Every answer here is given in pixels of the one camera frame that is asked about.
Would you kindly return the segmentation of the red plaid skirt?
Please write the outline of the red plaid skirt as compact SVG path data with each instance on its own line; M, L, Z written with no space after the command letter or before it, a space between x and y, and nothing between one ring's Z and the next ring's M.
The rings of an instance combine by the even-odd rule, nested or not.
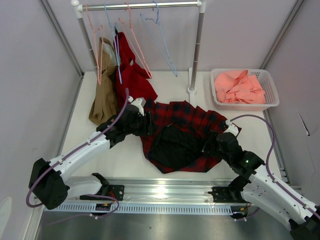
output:
M161 173L206 173L221 162L214 151L215 137L228 128L223 115L187 101L160 103L151 99L144 111L151 115L155 131L140 138L143 154Z

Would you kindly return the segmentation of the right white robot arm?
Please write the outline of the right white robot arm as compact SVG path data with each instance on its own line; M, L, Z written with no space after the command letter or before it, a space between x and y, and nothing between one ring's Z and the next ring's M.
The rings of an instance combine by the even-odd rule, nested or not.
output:
M320 207L274 175L255 153L242 150L236 136L212 132L204 151L237 174L227 187L212 187L214 202L251 203L284 225L293 239L320 238Z

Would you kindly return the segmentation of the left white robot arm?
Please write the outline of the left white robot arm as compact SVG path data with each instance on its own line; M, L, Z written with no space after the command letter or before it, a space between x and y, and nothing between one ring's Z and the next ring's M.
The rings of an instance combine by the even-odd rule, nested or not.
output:
M29 191L48 210L57 208L73 197L103 200L108 196L109 183L101 174L73 177L73 173L98 154L122 142L126 136L150 136L155 130L150 112L128 104L119 115L100 124L79 146L49 161L38 159L32 167Z

